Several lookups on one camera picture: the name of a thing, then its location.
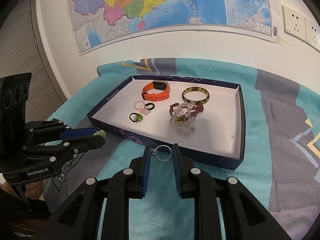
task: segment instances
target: black ring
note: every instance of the black ring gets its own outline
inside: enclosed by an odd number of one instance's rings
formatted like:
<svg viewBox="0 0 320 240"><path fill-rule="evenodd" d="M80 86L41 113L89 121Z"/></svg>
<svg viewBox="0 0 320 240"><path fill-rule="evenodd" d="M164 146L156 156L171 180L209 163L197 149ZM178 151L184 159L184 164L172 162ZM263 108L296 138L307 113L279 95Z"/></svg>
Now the black ring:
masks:
<svg viewBox="0 0 320 240"><path fill-rule="evenodd" d="M131 115L133 115L133 114L138 115L137 113L131 113L131 114L129 115L129 118L130 118L130 120L131 120L132 122L136 122L137 120L133 120L133 119L131 118Z"/></svg>
<svg viewBox="0 0 320 240"><path fill-rule="evenodd" d="M146 104L146 109L148 109L149 111L151 111L151 110L154 109L154 108L155 108L155 104L154 104L154 103L147 103L147 104Z"/></svg>

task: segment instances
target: door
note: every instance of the door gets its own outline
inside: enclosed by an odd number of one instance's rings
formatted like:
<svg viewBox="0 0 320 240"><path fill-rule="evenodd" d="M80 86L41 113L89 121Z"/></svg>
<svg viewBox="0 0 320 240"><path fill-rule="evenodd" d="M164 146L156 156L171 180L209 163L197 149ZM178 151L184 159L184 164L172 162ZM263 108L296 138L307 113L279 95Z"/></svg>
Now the door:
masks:
<svg viewBox="0 0 320 240"><path fill-rule="evenodd" d="M31 0L19 2L0 30L0 77L32 73L26 122L46 120L62 105L39 55L30 5Z"/></svg>

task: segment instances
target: barcode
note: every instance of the barcode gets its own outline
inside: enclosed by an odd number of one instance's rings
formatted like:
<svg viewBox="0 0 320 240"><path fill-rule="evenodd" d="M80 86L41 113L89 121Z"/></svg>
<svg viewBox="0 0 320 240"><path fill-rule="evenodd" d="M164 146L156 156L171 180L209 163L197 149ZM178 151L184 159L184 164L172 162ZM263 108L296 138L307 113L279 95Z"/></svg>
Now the barcode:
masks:
<svg viewBox="0 0 320 240"><path fill-rule="evenodd" d="M278 28L273 26L273 36L277 37L278 36Z"/></svg>

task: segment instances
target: silver ring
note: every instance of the silver ring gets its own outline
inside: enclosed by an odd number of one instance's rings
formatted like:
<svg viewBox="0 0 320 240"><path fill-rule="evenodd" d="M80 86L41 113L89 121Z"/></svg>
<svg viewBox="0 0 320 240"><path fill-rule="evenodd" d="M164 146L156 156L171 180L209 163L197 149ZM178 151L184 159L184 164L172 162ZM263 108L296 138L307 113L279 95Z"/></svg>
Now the silver ring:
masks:
<svg viewBox="0 0 320 240"><path fill-rule="evenodd" d="M156 152L157 152L157 150L158 150L159 148L161 148L161 147L167 148L167 149L170 151L170 156L169 156L169 158L166 159L166 160L161 160L161 159L159 159L158 156L157 156L157 153L156 153ZM171 156L172 156L172 150L171 150L171 148L170 148L169 146L167 146L167 145L159 145L159 146L156 147L154 150L151 150L151 156L155 157L157 160L159 160L159 161L161 161L161 162L166 162L166 161L170 160L170 158L171 158Z"/></svg>

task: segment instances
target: silver screw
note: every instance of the silver screw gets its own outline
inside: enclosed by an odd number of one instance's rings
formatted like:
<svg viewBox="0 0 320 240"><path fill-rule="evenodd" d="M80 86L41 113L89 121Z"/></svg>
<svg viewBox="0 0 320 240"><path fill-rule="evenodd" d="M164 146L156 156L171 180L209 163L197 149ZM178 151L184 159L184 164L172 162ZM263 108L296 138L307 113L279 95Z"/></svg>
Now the silver screw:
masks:
<svg viewBox="0 0 320 240"><path fill-rule="evenodd" d="M230 178L228 179L228 182L229 182L230 184L235 185L235 184L238 183L238 180L237 180L235 177L230 177Z"/></svg>
<svg viewBox="0 0 320 240"><path fill-rule="evenodd" d="M85 182L88 185L92 185L96 182L96 179L95 178L87 178Z"/></svg>
<svg viewBox="0 0 320 240"><path fill-rule="evenodd" d="M192 174L198 175L198 174L200 174L200 172L201 172L201 170L198 169L198 168L192 168L192 169L191 169L191 173L192 173Z"/></svg>
<svg viewBox="0 0 320 240"><path fill-rule="evenodd" d="M123 170L123 174L124 175L131 175L133 173L133 170L130 168L124 169Z"/></svg>

